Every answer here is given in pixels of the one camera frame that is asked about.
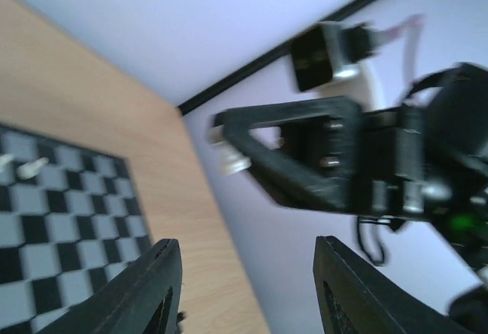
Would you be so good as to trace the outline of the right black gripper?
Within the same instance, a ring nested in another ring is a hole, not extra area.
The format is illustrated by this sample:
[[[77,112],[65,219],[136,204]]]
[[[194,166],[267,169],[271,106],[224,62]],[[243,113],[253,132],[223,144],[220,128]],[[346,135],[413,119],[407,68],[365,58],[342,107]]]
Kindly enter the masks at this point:
[[[403,105],[287,122],[279,127],[280,151],[251,135],[228,141],[251,159],[248,173],[281,206],[426,220],[423,128],[422,112]]]

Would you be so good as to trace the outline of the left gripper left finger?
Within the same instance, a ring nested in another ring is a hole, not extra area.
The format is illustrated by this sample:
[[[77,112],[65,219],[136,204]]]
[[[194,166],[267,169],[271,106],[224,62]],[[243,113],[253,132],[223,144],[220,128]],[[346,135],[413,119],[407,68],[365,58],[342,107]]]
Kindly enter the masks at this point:
[[[177,239],[161,239],[96,294],[44,327],[48,334],[181,333]]]

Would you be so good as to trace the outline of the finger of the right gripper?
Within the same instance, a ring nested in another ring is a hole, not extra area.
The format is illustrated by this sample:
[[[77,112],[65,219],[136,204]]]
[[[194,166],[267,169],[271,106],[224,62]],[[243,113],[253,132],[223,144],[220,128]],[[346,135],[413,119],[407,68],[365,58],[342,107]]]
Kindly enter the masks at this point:
[[[348,118],[362,112],[362,106],[345,96],[230,108],[213,116],[212,127],[242,122],[251,128],[312,117]]]

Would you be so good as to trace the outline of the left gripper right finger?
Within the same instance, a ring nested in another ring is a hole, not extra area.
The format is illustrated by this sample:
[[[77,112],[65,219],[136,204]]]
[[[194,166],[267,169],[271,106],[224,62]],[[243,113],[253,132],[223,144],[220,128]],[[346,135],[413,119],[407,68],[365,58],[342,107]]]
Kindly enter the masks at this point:
[[[316,238],[313,275],[325,333],[468,333],[410,296],[334,236]]]

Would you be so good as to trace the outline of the white chess pawn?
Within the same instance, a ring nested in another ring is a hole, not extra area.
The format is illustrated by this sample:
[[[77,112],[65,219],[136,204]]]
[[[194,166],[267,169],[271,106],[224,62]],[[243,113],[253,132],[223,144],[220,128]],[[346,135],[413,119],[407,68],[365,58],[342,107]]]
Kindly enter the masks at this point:
[[[220,172],[232,175],[242,172],[251,166],[249,157],[244,156],[233,147],[224,137],[222,127],[211,127],[208,131],[208,141],[215,148],[220,158]]]
[[[10,163],[13,161],[14,156],[12,154],[0,155],[0,172],[3,173]]]
[[[33,162],[27,162],[17,168],[17,176],[22,180],[28,180],[37,176],[41,169],[49,163],[46,157],[37,159]]]

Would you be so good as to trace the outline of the black grey chessboard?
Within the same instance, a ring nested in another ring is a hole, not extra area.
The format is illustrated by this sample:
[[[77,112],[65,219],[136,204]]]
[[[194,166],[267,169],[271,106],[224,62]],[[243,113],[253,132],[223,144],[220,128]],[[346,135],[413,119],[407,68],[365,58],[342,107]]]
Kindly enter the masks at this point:
[[[127,163],[1,128],[1,331],[35,333],[85,301],[152,242]],[[17,168],[46,157],[28,180]]]

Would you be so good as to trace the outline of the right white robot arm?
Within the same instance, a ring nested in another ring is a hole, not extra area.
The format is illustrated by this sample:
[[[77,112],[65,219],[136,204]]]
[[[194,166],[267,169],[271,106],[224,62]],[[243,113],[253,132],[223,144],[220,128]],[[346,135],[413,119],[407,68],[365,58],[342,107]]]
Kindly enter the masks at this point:
[[[347,214],[355,225],[430,224],[487,279],[487,71],[461,63],[417,81],[401,105],[366,111],[346,96],[233,108],[210,141],[223,170],[247,171],[281,206]],[[380,273],[362,239],[353,251],[316,239],[313,275],[327,333],[485,333],[487,285],[442,315]]]

